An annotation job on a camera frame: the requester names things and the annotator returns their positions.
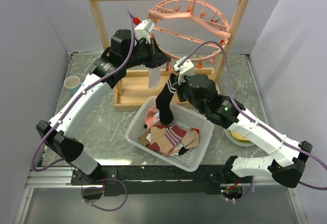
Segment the pink round clip hanger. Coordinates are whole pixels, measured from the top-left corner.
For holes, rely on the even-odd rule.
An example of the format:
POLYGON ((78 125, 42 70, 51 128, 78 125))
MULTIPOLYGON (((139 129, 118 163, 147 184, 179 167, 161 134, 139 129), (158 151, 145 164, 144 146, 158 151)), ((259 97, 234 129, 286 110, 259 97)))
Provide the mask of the pink round clip hanger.
POLYGON ((212 33, 225 47, 231 38, 226 17, 211 4, 202 0, 166 0, 149 10, 148 17, 155 23, 160 20, 188 20, 212 33))

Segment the white plastic basket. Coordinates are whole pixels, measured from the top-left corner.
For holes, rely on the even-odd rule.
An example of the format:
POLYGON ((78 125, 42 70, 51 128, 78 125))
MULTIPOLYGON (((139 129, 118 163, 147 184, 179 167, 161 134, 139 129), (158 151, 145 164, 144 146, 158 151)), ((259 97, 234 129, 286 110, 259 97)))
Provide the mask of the white plastic basket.
POLYGON ((155 96, 149 97, 130 123, 126 139, 133 145, 188 172, 197 170, 213 135, 214 125, 204 116, 171 103, 174 120, 159 121, 155 96))

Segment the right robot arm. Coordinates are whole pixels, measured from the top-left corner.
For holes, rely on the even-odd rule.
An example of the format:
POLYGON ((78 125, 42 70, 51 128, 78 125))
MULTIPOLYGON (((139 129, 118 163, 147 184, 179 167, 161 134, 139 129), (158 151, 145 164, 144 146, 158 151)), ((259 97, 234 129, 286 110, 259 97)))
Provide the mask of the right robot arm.
POLYGON ((225 130, 235 132, 267 153, 261 158, 230 156, 225 163, 223 175, 228 182, 240 177, 271 177, 277 183, 295 188, 302 177, 312 151, 312 144, 298 142, 282 135, 263 123, 238 101, 232 102, 229 96, 218 93, 213 80, 205 74, 179 77, 169 82, 178 99, 189 102, 212 123, 225 130))

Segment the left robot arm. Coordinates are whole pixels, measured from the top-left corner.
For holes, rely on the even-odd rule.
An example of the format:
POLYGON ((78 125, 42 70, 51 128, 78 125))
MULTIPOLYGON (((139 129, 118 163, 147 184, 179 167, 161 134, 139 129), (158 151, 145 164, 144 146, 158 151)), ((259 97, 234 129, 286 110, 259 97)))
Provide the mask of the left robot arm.
POLYGON ((79 123, 98 100, 126 76, 127 69, 139 65, 160 68, 169 61, 169 56, 160 50, 150 31, 117 30, 111 38, 111 45, 93 63, 85 80, 64 108, 48 122, 38 122, 36 129, 41 137, 40 144, 45 144, 62 161, 82 171, 89 184, 96 184, 101 178, 102 166, 74 138, 79 123))

